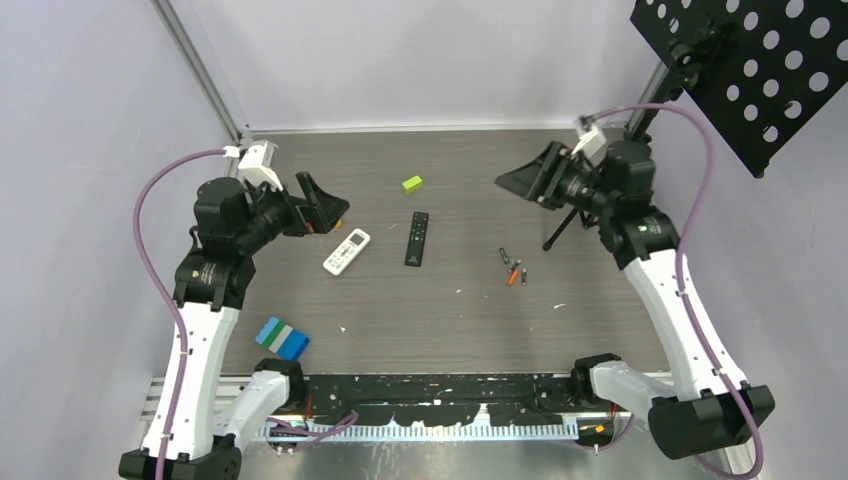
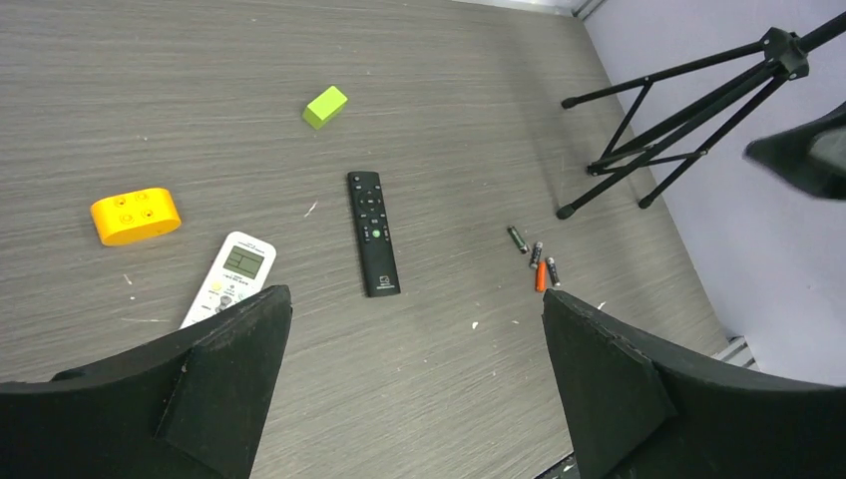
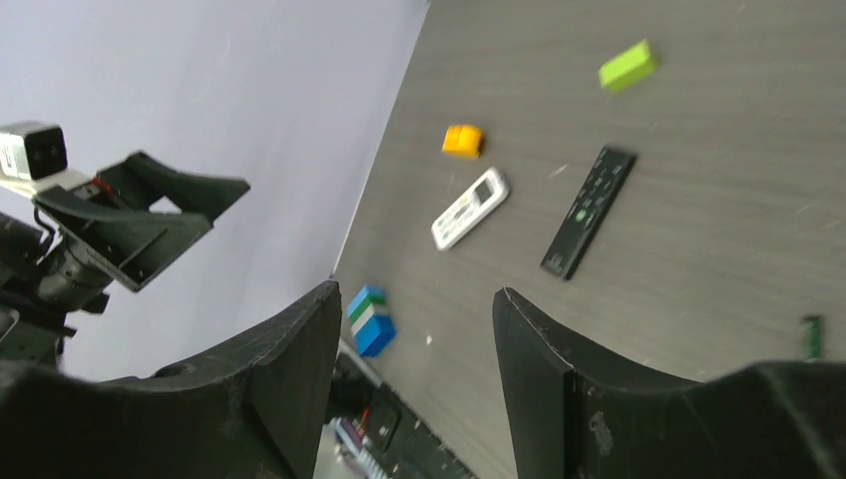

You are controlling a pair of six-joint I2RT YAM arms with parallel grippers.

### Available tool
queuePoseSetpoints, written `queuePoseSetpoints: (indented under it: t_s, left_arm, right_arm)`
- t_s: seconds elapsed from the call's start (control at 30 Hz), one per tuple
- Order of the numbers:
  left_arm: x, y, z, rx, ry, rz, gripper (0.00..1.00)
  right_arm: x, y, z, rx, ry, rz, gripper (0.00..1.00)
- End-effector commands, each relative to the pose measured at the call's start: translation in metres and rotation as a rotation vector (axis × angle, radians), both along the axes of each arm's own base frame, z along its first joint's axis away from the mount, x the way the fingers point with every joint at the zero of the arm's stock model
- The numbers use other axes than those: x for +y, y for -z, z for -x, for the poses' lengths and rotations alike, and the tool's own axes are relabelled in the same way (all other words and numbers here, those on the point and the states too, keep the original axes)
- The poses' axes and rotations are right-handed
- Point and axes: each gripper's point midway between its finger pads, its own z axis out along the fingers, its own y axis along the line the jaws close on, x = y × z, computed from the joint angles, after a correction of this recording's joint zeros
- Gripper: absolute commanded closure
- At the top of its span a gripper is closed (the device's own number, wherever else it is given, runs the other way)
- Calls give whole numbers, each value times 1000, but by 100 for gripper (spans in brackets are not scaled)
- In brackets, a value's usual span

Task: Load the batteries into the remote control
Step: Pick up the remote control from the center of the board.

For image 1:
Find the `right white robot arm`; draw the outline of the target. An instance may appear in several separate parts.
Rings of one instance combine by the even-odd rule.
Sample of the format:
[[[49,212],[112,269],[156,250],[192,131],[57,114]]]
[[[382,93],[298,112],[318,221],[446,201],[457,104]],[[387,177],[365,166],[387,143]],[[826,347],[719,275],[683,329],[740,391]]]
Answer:
[[[619,356],[578,359],[571,397],[584,410],[606,401],[646,422],[668,458],[744,444],[773,412],[766,386],[752,385],[732,360],[696,292],[671,219],[652,202],[656,165],[650,147],[619,140],[599,164],[579,148],[550,143],[496,184],[545,209],[589,217],[605,249],[642,300],[668,359],[662,383]]]

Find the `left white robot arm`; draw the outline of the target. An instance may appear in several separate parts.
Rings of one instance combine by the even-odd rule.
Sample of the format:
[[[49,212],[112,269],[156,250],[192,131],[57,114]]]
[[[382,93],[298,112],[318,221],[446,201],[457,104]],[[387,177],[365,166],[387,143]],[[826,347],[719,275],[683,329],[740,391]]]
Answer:
[[[222,412],[213,410],[226,347],[256,272],[254,255],[280,235],[327,234],[350,207],[309,173],[296,179],[300,197],[232,177],[198,188],[192,246],[165,297],[179,317],[165,389],[141,446],[121,456],[121,478],[236,479],[268,417],[305,405],[299,362],[265,359]]]

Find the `black remote control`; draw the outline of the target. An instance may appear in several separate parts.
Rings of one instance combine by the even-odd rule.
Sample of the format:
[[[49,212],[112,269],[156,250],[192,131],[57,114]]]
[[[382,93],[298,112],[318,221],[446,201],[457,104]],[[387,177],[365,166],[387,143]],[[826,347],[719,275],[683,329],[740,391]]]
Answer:
[[[413,213],[404,259],[405,266],[420,267],[422,265],[429,217],[430,215],[426,212]]]

